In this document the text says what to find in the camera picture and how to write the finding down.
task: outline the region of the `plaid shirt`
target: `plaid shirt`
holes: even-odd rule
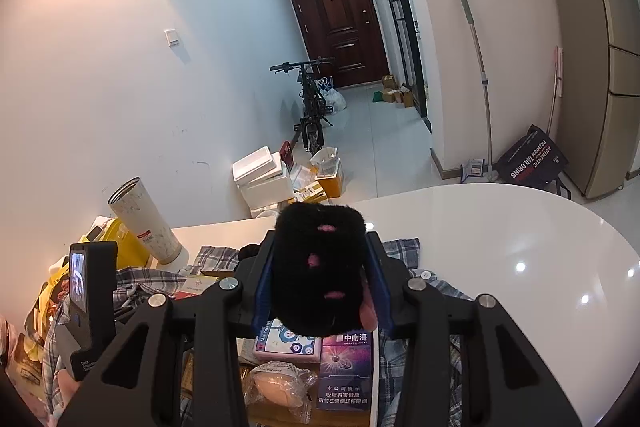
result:
[[[411,270],[414,277],[418,277],[424,270],[417,269],[420,257],[420,242],[418,239],[399,239],[384,243],[385,251],[390,257],[400,259]],[[125,306],[133,308],[145,302],[154,293],[164,293],[173,296],[186,275],[197,275],[201,269],[224,270],[234,269],[238,264],[238,250],[222,247],[202,247],[194,264],[182,268],[177,274],[151,270],[147,268],[126,268],[118,270],[116,275],[116,291],[113,293],[113,307],[115,310]],[[438,280],[432,273],[428,283],[435,286],[446,295],[467,298],[448,283]],[[68,296],[56,313],[47,334],[44,347],[42,374],[45,384],[46,406],[54,416],[59,417],[64,407],[57,375],[63,368],[62,360],[56,348],[55,326],[65,324],[68,317]],[[406,340],[392,341],[380,332],[380,393],[378,395],[378,426],[392,427],[396,420],[402,375],[404,374]],[[450,427],[460,427],[462,409],[462,362],[460,359],[460,340],[452,335],[450,340],[450,355],[452,366],[451,399],[450,399]],[[191,400],[184,397],[180,403],[182,423],[184,427],[192,425]]]

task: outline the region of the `refrigerator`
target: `refrigerator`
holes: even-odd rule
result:
[[[556,142],[587,199],[623,185],[640,129],[638,0],[556,0],[564,48]]]

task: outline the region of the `tile floor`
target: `tile floor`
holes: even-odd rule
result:
[[[372,103],[379,85],[342,90],[347,109],[330,116],[324,141],[337,147],[344,168],[344,193],[334,203],[349,204],[435,185],[442,181],[431,161],[431,134],[414,108],[395,103]],[[298,162],[308,161],[302,142],[294,149]],[[605,219],[640,252],[640,176],[606,198],[585,201],[564,175],[573,199]]]

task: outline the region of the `bicycle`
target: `bicycle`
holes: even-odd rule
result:
[[[324,146],[324,134],[322,133],[322,120],[333,126],[326,118],[326,114],[333,112],[333,107],[326,105],[324,96],[320,93],[316,81],[312,78],[312,75],[307,71],[308,67],[319,66],[320,64],[332,64],[335,59],[320,58],[316,60],[309,60],[307,62],[297,62],[291,64],[289,62],[283,62],[279,66],[272,66],[270,71],[279,73],[289,73],[291,70],[300,70],[298,73],[298,83],[302,84],[302,90],[300,91],[300,98],[302,98],[304,105],[303,117],[300,118],[300,124],[293,126],[295,132],[300,131],[302,134],[302,142],[305,150],[315,155]]]

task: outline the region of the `metal screw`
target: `metal screw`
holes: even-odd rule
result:
[[[235,277],[225,277],[222,281],[220,281],[220,287],[223,290],[232,290],[238,286],[238,279]]]
[[[414,277],[413,279],[409,279],[407,286],[409,286],[409,288],[411,288],[412,290],[421,292],[422,290],[427,288],[427,283],[422,277]]]
[[[478,302],[483,308],[493,308],[496,305],[494,296],[489,295],[487,293],[484,293],[481,296],[479,296]]]
[[[158,308],[166,302],[166,296],[163,293],[155,293],[149,297],[149,306]]]

